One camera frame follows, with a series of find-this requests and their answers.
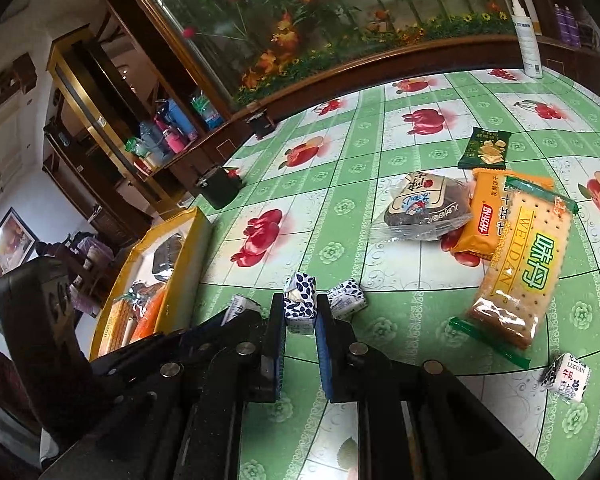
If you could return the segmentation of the orange red biscuit pack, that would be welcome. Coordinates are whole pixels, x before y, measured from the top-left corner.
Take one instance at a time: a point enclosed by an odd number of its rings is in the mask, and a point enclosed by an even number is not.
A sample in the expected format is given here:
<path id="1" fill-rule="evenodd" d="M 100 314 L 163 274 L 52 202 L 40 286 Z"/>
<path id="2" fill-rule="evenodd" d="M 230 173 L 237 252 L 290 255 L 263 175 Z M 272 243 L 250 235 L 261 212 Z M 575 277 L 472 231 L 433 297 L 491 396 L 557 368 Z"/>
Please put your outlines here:
<path id="1" fill-rule="evenodd" d="M 130 339 L 131 342 L 146 338 L 155 331 L 164 296 L 166 296 L 166 284 L 162 284 L 147 300 L 143 314 L 140 316 L 140 320 Z"/>

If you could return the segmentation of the green fruit pattern tablecloth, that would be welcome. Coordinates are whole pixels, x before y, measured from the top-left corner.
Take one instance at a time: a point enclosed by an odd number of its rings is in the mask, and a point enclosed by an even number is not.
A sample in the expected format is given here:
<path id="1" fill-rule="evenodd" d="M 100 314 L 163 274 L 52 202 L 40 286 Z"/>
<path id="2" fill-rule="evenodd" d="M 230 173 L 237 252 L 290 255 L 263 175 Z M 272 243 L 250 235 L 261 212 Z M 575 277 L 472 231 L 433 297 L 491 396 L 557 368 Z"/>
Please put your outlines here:
<path id="1" fill-rule="evenodd" d="M 475 127 L 510 132 L 507 166 L 550 177 L 579 206 L 528 370 L 449 326 L 484 263 L 465 266 L 437 242 L 368 237 L 404 174 L 470 180 L 457 163 Z M 552 70 L 402 78 L 302 110 L 228 166 L 244 179 L 238 196 L 219 210 L 196 199 L 213 228 L 196 322 L 236 295 L 268 307 L 297 271 L 319 290 L 353 278 L 367 300 L 352 320 L 359 340 L 402 362 L 442 362 L 557 479 L 580 477 L 600 454 L 599 96 Z M 541 385 L 565 352 L 591 367 L 580 403 Z"/>

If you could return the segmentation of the white spray bottle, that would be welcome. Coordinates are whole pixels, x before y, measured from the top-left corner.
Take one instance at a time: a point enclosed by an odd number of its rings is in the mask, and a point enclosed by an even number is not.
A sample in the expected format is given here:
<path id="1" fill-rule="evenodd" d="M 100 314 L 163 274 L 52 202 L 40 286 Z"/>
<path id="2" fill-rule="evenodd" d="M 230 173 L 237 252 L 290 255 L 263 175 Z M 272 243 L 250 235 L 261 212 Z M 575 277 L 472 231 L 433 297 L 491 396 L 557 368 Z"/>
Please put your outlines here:
<path id="1" fill-rule="evenodd" d="M 515 27 L 524 73 L 531 78 L 542 77 L 542 60 L 533 22 L 519 0 L 512 0 L 512 22 Z"/>

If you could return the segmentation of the black cup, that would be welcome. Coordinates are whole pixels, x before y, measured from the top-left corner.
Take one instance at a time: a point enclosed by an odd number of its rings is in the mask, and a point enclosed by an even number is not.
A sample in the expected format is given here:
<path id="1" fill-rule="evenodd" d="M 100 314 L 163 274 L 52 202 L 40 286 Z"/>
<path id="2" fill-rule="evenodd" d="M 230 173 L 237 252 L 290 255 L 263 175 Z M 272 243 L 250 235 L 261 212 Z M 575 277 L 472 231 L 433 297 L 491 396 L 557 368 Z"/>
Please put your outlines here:
<path id="1" fill-rule="evenodd" d="M 251 114 L 246 124 L 250 128 L 252 134 L 257 140 L 262 140 L 276 130 L 276 122 L 268 114 L 267 110 L 258 110 L 257 113 Z"/>
<path id="2" fill-rule="evenodd" d="M 235 168 L 222 166 L 211 167 L 196 182 L 199 193 L 216 210 L 230 204 L 244 186 Z"/>

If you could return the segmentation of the purple bottles on shelf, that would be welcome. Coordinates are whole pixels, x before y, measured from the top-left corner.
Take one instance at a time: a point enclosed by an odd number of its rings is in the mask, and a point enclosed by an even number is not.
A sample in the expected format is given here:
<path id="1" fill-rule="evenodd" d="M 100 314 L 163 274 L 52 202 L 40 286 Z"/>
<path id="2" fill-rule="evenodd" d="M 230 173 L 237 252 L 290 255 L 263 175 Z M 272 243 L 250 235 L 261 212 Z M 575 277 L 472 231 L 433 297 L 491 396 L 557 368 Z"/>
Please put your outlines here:
<path id="1" fill-rule="evenodd" d="M 580 48 L 580 32 L 576 19 L 569 8 L 561 8 L 554 4 L 554 11 L 558 23 L 560 40 L 570 47 Z"/>

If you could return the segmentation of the black cup far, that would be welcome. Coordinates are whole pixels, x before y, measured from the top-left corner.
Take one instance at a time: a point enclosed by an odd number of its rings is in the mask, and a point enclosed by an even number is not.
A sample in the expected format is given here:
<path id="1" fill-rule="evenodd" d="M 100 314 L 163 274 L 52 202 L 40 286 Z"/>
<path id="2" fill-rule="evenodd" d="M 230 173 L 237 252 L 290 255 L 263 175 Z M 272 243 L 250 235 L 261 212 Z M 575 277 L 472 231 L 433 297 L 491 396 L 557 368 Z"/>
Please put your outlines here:
<path id="1" fill-rule="evenodd" d="M 262 140 L 276 130 L 276 122 L 268 114 L 267 110 L 258 110 L 257 113 L 251 114 L 246 124 L 250 128 L 252 134 L 257 140 Z"/>

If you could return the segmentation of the dark green snack packet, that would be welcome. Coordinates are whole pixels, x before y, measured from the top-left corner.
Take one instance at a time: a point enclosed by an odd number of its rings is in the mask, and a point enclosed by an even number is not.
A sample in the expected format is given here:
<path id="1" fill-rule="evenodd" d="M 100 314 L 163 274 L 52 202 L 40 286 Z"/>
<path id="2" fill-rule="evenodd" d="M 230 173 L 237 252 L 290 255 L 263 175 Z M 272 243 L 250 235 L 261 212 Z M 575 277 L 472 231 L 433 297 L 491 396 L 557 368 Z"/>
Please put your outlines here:
<path id="1" fill-rule="evenodd" d="M 489 131 L 473 128 L 464 154 L 457 163 L 460 169 L 506 168 L 506 155 L 512 134 L 507 131 Z"/>

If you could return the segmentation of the dark bread clear bag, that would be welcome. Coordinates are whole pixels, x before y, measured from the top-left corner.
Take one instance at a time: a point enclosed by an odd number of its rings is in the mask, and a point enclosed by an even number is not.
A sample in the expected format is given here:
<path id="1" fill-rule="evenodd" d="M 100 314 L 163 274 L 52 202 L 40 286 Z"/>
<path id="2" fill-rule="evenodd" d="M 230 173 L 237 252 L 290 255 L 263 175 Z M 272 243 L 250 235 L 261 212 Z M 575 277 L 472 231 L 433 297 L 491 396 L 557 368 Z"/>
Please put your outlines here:
<path id="1" fill-rule="evenodd" d="M 409 172 L 390 196 L 370 226 L 372 240 L 432 242 L 472 218 L 468 184 L 440 174 Z"/>

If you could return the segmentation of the black cup near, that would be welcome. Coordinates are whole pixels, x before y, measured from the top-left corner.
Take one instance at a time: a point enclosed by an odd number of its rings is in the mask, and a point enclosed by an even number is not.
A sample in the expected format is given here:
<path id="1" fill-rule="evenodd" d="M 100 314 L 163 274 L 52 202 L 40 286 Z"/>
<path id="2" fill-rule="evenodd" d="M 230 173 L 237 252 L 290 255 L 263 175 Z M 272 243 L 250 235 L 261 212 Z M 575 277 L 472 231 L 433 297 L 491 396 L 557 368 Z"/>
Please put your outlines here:
<path id="1" fill-rule="evenodd" d="M 230 204 L 244 186 L 235 168 L 222 166 L 211 167 L 196 182 L 199 193 L 216 210 Z"/>

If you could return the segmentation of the green Weidan cracker pack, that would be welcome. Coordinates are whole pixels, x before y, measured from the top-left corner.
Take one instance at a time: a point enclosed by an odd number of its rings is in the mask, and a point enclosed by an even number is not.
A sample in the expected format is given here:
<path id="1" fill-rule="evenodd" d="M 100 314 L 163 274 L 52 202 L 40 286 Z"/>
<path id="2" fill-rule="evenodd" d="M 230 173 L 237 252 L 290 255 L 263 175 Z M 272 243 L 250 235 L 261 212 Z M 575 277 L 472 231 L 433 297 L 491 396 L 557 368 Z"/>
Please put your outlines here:
<path id="1" fill-rule="evenodd" d="M 567 196 L 516 177 L 505 179 L 502 205 L 501 235 L 475 300 L 449 326 L 525 370 L 579 208 Z"/>

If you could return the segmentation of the blue thermos bottle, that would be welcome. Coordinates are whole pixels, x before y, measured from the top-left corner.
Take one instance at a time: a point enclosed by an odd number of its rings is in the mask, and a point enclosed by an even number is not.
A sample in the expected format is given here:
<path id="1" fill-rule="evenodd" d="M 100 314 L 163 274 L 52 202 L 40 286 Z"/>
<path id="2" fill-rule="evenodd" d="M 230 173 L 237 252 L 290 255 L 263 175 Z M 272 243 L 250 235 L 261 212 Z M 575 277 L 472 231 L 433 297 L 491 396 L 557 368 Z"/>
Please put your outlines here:
<path id="1" fill-rule="evenodd" d="M 175 103 L 174 99 L 168 99 L 166 101 L 166 118 L 168 118 L 168 121 L 172 125 L 179 128 L 181 133 L 183 133 L 190 142 L 194 142 L 197 139 L 196 128 L 178 107 L 178 104 Z"/>

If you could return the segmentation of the orange cheese biscuit pack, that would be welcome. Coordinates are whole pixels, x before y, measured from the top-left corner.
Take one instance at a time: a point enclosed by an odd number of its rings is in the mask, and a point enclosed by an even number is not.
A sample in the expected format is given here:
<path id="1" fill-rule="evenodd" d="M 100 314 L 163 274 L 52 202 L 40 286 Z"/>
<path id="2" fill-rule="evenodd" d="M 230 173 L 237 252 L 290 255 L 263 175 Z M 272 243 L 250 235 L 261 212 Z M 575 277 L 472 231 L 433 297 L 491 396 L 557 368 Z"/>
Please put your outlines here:
<path id="1" fill-rule="evenodd" d="M 475 186 L 470 201 L 471 219 L 462 227 L 450 248 L 453 257 L 465 266 L 478 266 L 482 260 L 490 260 L 498 246 L 506 220 L 503 196 L 507 177 L 519 178 L 549 191 L 554 190 L 554 181 L 550 177 L 488 168 L 476 168 L 472 170 L 472 174 Z"/>

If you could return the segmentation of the yellow cardboard tray box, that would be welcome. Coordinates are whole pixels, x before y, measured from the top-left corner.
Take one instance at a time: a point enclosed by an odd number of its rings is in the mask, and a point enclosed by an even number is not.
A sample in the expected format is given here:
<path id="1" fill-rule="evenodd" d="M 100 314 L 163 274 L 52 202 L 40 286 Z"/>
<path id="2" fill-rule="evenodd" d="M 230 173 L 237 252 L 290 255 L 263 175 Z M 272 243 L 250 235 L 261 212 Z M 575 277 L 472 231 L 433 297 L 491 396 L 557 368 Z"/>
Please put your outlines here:
<path id="1" fill-rule="evenodd" d="M 126 258 L 98 315 L 90 350 L 92 361 L 99 358 L 100 340 L 114 300 L 127 292 L 148 294 L 150 298 L 166 284 L 166 296 L 152 334 L 168 334 L 190 325 L 210 236 L 211 224 L 197 207 L 147 231 Z"/>

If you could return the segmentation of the yellow green cracker pack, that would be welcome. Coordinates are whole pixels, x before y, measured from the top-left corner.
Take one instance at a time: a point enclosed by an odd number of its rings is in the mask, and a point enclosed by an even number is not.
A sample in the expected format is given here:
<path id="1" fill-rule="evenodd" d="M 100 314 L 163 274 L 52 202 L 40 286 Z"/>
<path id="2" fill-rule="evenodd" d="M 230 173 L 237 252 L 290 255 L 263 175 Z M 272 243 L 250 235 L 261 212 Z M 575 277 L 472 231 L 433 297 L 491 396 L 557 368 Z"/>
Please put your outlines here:
<path id="1" fill-rule="evenodd" d="M 127 292 L 114 300 L 100 340 L 98 355 L 119 350 L 126 346 L 146 311 L 149 295 Z"/>

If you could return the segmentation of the pink bottle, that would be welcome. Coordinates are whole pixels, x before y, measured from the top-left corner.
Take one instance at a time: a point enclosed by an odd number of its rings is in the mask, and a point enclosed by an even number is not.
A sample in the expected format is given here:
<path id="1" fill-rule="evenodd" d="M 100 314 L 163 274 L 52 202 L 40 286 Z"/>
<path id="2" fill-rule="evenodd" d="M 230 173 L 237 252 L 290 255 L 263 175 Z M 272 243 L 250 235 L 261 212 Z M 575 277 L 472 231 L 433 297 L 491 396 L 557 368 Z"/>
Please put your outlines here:
<path id="1" fill-rule="evenodd" d="M 155 124 L 161 130 L 166 144 L 174 154 L 180 154 L 185 150 L 187 142 L 178 128 L 171 126 L 159 117 L 155 118 Z"/>

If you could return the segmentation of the framed wall painting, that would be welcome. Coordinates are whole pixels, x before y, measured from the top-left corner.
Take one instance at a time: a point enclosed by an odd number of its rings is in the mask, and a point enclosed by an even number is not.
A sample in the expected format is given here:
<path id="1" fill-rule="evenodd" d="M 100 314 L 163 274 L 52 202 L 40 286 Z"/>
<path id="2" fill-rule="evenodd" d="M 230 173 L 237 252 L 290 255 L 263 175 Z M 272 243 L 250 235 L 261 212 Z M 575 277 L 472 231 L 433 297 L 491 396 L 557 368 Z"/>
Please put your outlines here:
<path id="1" fill-rule="evenodd" d="M 14 208 L 0 222 L 0 278 L 26 262 L 38 241 Z"/>

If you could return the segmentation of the blue white candy cube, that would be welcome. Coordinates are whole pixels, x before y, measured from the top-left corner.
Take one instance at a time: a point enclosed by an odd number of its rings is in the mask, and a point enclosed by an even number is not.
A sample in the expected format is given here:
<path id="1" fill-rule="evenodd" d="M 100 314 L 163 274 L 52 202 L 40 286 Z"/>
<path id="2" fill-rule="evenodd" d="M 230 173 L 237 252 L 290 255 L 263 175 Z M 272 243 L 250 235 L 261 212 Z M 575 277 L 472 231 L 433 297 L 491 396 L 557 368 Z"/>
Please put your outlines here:
<path id="1" fill-rule="evenodd" d="M 283 287 L 286 326 L 291 333 L 309 335 L 316 315 L 316 279 L 302 272 L 291 275 Z"/>
<path id="2" fill-rule="evenodd" d="M 332 311 L 332 317 L 337 320 L 350 320 L 355 313 L 367 307 L 367 301 L 360 284 L 349 278 L 327 293 L 327 299 Z"/>
<path id="3" fill-rule="evenodd" d="M 580 403 L 590 377 L 591 367 L 572 353 L 565 352 L 543 373 L 541 385 L 569 402 Z"/>

